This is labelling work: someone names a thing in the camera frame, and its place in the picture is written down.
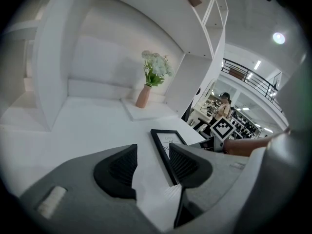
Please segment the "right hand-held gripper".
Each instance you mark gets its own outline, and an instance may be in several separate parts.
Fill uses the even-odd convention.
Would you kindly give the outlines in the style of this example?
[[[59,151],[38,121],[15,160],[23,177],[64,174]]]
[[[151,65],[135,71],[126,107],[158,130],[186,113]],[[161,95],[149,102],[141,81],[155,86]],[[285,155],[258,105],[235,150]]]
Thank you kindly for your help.
[[[222,153],[226,139],[236,130],[236,127],[225,117],[221,117],[210,127],[212,137],[190,145],[193,148],[203,149],[210,152]]]

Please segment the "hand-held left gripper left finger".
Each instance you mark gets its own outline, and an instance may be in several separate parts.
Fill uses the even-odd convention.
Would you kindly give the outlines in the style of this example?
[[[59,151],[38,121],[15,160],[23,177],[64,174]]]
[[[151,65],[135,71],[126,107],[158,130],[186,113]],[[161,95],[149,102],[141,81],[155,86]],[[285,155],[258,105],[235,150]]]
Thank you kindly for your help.
[[[50,234],[156,234],[132,187],[137,145],[70,159],[30,186],[20,201]]]

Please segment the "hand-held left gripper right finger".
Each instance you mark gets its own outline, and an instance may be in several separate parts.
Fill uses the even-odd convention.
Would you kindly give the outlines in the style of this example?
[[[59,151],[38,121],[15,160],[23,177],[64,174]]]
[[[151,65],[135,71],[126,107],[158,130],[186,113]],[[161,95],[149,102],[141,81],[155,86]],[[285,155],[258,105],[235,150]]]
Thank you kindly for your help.
[[[212,208],[233,186],[248,158],[170,144],[170,165],[181,186],[174,228]]]

